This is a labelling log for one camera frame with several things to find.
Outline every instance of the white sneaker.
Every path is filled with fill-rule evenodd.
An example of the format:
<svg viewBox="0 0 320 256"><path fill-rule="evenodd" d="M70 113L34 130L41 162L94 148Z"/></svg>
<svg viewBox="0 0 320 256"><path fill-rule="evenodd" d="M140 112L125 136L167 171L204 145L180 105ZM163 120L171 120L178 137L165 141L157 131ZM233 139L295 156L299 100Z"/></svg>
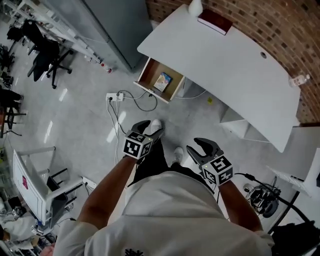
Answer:
<svg viewBox="0 0 320 256"><path fill-rule="evenodd" d="M162 128L161 122L159 119L154 119L151 123L151 134L154 134L156 131Z"/></svg>
<svg viewBox="0 0 320 256"><path fill-rule="evenodd" d="M174 160L172 163L178 163L178 164L181 164L182 162L182 159L184 158L184 150L182 147L178 146L174 152L173 152L173 155L174 155Z"/></svg>

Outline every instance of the plastic bottle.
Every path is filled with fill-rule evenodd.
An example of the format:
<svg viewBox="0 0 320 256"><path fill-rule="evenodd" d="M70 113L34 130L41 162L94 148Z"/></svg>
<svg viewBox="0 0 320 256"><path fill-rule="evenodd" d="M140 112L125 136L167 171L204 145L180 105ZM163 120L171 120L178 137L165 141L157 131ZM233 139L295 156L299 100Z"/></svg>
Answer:
<svg viewBox="0 0 320 256"><path fill-rule="evenodd" d="M106 71L107 73L111 73L112 72L112 69L106 65L105 63L101 62L101 67L103 67L104 71Z"/></svg>
<svg viewBox="0 0 320 256"><path fill-rule="evenodd" d="M303 74L298 75L295 78L292 78L289 80L289 84L291 87L296 87L296 86L300 86L305 84L308 80L310 79L310 75L307 74L306 76L304 76Z"/></svg>
<svg viewBox="0 0 320 256"><path fill-rule="evenodd" d="M194 17L198 17L202 12L204 8L202 6L201 0L193 0L188 8L188 12L190 15Z"/></svg>

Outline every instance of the wooden drawer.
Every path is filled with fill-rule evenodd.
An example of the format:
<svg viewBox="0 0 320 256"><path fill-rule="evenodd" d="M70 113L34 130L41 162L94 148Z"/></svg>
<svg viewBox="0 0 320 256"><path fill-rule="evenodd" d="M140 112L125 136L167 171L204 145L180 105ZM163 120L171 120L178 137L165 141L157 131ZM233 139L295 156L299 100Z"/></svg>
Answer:
<svg viewBox="0 0 320 256"><path fill-rule="evenodd" d="M171 82L163 92L154 87L154 84L162 72L165 72L172 78ZM152 58L149 58L139 76L138 81L133 83L146 90L148 93L153 94L165 103L169 103L175 97L181 85L184 84L185 79L186 77L182 74Z"/></svg>

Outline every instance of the desk hole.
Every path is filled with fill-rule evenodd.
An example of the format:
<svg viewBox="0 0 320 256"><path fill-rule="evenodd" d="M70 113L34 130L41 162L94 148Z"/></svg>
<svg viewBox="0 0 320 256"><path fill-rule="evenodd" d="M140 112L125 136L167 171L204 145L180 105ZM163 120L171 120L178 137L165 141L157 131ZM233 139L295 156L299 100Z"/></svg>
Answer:
<svg viewBox="0 0 320 256"><path fill-rule="evenodd" d="M262 52L260 52L260 54L261 54L261 56L262 56L262 58L264 58L264 59L266 59L267 58L267 55L262 51Z"/></svg>

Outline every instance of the red book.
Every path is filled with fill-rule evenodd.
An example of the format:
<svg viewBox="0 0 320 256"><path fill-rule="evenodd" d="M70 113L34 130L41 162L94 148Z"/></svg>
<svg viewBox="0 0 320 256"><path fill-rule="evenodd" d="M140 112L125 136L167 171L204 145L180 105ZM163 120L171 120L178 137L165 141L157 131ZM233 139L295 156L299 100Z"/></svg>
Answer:
<svg viewBox="0 0 320 256"><path fill-rule="evenodd" d="M218 31L224 36L227 34L227 32L232 26L232 21L226 19L225 17L222 17L218 13L215 13L209 9L203 10L203 12L198 17L198 21Z"/></svg>

